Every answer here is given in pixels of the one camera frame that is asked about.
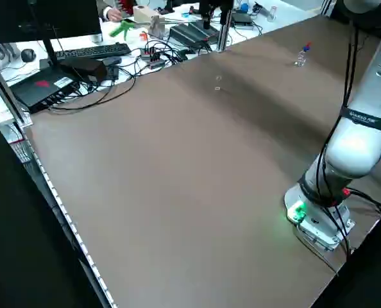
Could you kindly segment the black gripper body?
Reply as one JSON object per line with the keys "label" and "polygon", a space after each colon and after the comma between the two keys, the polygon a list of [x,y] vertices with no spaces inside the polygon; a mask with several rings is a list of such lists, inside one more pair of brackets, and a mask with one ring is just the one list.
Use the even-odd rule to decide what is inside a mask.
{"label": "black gripper body", "polygon": [[199,6],[208,6],[208,7],[218,7],[218,6],[224,6],[224,7],[232,7],[233,6],[233,0],[200,0]]}

